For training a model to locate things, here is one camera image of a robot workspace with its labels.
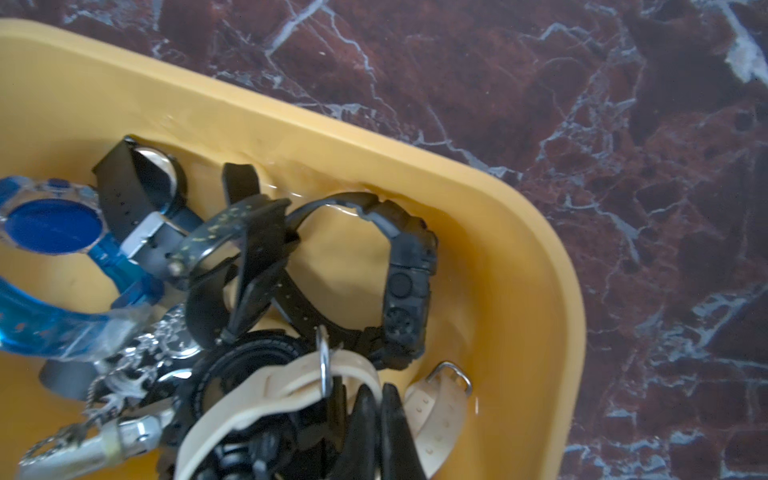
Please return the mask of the black band watch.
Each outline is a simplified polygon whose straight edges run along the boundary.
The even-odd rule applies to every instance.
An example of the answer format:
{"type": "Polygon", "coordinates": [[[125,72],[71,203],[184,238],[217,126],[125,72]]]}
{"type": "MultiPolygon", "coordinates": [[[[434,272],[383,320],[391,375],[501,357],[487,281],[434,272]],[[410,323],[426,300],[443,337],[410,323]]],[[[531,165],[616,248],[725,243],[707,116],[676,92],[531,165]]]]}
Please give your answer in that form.
{"type": "Polygon", "coordinates": [[[297,208],[286,216],[289,236],[296,238],[309,215],[329,205],[354,209],[390,242],[381,324],[352,330],[334,323],[309,301],[287,271],[281,272],[272,305],[302,336],[311,337],[317,327],[324,326],[333,346],[362,355],[378,370],[404,370],[425,350],[438,238],[422,218],[368,192],[338,193],[297,208]]]}

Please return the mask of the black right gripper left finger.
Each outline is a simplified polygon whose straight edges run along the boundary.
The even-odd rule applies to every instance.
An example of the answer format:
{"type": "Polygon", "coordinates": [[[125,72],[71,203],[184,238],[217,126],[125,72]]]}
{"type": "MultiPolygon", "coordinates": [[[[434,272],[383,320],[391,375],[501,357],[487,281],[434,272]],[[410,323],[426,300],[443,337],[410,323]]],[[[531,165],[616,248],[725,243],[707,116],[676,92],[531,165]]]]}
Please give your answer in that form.
{"type": "Polygon", "coordinates": [[[349,418],[343,448],[331,468],[331,480],[374,480],[378,468],[378,404],[372,390],[362,385],[349,418]]]}

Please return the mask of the blue translucent watch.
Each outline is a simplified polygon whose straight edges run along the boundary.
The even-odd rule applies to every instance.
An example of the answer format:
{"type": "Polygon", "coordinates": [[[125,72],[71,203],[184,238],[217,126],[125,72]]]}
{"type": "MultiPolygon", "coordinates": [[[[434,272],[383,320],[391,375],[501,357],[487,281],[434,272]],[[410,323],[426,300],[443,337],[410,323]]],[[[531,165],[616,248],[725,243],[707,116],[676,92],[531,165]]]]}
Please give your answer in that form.
{"type": "Polygon", "coordinates": [[[115,353],[151,317],[163,284],[133,264],[90,186],[1,181],[1,348],[58,361],[115,353]]]}

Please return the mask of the silver chain bracelet watch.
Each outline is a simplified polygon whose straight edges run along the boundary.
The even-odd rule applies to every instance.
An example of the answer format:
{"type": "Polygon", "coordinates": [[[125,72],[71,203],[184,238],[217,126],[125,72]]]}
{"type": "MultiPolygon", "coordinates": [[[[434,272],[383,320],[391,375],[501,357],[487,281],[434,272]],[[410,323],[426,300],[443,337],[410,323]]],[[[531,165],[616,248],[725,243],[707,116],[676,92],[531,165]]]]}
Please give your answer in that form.
{"type": "Polygon", "coordinates": [[[96,377],[86,392],[85,420],[65,426],[31,447],[19,462],[28,467],[82,443],[131,407],[169,397],[201,356],[202,347],[186,325],[186,304],[171,307],[160,320],[130,340],[115,355],[95,363],[96,377]]]}

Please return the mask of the thin black watch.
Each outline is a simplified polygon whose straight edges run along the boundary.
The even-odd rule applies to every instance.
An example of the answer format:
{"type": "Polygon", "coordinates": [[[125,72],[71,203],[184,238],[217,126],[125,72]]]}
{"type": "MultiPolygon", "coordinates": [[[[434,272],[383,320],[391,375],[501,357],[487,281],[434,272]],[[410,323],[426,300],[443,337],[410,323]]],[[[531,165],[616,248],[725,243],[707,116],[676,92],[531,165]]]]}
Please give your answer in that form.
{"type": "Polygon", "coordinates": [[[175,157],[126,136],[92,169],[107,227],[129,261],[171,282],[171,256],[203,223],[187,206],[187,177],[175,157]]]}

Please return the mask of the black strap watch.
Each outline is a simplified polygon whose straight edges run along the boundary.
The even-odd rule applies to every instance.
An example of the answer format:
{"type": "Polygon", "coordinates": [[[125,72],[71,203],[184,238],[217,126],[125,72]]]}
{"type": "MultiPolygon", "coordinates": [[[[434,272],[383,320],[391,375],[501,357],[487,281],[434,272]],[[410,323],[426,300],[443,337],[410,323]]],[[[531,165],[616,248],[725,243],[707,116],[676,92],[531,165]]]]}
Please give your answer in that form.
{"type": "Polygon", "coordinates": [[[231,344],[258,322],[295,246],[290,201],[263,194],[254,166],[226,163],[222,184],[227,207],[168,257],[171,283],[186,293],[187,330],[204,349],[231,344]]]}

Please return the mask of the chunky black watch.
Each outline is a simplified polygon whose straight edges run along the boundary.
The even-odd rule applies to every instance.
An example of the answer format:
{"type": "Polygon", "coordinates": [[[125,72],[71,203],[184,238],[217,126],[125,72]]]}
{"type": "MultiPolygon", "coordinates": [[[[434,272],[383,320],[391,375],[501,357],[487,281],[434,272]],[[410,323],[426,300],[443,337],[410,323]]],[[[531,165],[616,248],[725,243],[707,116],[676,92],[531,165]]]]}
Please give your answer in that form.
{"type": "MultiPolygon", "coordinates": [[[[161,440],[156,471],[171,479],[181,468],[181,446],[211,410],[257,373],[282,367],[310,351],[281,330],[248,333],[205,356],[174,396],[175,416],[161,440]]],[[[347,388],[335,377],[329,397],[291,411],[267,414],[236,427],[197,464],[194,479],[321,479],[337,460],[346,434],[347,388]]]]}

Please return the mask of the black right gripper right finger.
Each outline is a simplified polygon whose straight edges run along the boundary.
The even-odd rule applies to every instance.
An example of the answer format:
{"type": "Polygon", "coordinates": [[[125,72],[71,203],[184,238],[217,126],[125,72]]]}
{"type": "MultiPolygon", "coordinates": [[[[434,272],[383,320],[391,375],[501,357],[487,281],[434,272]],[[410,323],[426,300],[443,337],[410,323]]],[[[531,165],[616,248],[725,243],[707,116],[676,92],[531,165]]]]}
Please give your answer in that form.
{"type": "Polygon", "coordinates": [[[394,384],[385,383],[380,407],[380,471],[383,480],[426,480],[406,413],[394,384]]]}

